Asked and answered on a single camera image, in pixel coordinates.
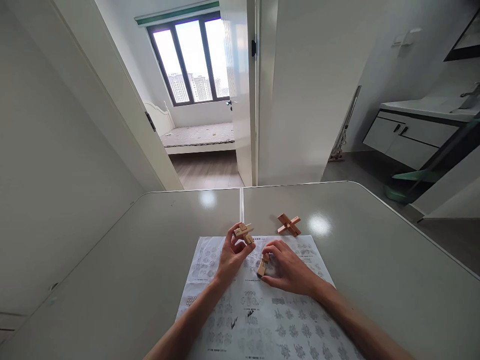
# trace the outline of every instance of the table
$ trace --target table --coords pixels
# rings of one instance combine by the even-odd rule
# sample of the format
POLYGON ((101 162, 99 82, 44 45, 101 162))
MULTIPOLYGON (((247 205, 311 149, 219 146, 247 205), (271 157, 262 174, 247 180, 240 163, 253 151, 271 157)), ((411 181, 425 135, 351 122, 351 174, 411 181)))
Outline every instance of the table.
POLYGON ((418 359, 478 359, 480 280, 361 185, 141 196, 0 359, 141 359, 175 320, 198 237, 239 219, 274 235, 300 216, 337 288, 418 359))

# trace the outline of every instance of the door hinge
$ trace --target door hinge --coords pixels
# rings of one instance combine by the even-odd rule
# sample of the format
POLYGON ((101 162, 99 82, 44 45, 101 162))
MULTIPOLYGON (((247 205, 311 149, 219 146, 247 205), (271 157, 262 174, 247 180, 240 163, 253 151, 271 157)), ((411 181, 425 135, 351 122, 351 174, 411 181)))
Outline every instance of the door hinge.
POLYGON ((152 121, 152 118, 150 117, 150 114, 148 111, 145 111, 146 118, 148 119, 148 122, 150 123, 151 128, 153 129, 154 132, 157 132, 157 128, 154 125, 154 122, 152 121))
POLYGON ((251 41, 251 57, 253 58, 255 54, 257 53, 257 43, 255 40, 251 41))

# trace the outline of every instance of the mirror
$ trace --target mirror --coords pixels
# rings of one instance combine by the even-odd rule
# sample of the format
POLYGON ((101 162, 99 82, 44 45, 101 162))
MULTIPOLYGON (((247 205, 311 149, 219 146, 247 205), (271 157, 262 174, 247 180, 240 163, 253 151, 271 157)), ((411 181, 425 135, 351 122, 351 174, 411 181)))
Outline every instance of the mirror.
POLYGON ((480 10, 476 12, 444 61, 480 57, 480 10))

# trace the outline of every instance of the bathroom vanity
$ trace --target bathroom vanity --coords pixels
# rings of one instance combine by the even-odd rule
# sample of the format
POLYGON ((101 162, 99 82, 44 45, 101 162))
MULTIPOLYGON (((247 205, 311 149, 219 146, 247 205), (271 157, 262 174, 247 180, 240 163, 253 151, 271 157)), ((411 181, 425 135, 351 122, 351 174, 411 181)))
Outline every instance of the bathroom vanity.
POLYGON ((363 143, 420 170, 479 112, 475 108, 458 109, 458 102, 424 97, 382 103, 363 143))

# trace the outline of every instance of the cabinet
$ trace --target cabinet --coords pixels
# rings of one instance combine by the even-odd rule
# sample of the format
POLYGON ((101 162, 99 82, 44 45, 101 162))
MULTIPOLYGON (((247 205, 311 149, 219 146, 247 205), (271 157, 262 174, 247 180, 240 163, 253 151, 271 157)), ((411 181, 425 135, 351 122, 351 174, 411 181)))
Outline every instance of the cabinet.
POLYGON ((415 169, 423 165, 459 129, 441 119, 379 111, 363 143, 415 169))
POLYGON ((363 143, 385 154, 404 126, 404 123, 377 117, 363 143))

